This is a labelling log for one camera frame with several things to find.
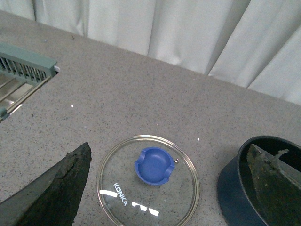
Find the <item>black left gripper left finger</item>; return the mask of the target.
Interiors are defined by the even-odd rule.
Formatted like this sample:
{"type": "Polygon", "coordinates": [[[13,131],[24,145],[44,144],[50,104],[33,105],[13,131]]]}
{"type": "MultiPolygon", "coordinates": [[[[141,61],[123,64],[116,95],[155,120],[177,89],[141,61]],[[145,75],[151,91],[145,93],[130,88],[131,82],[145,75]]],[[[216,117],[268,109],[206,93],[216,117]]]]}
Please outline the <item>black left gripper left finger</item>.
{"type": "Polygon", "coordinates": [[[74,151],[0,204],[2,226],[71,226],[87,182],[91,148],[74,151]]]}

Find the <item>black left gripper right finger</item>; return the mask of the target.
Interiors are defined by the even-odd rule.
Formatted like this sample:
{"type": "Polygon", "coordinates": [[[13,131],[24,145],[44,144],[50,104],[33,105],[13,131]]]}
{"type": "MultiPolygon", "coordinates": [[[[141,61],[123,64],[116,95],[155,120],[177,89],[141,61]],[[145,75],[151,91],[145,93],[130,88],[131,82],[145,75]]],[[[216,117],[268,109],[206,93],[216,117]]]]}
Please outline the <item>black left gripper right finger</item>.
{"type": "Polygon", "coordinates": [[[290,153],[272,155],[255,144],[247,153],[259,212],[269,226],[301,224],[301,172],[281,160],[290,153]]]}

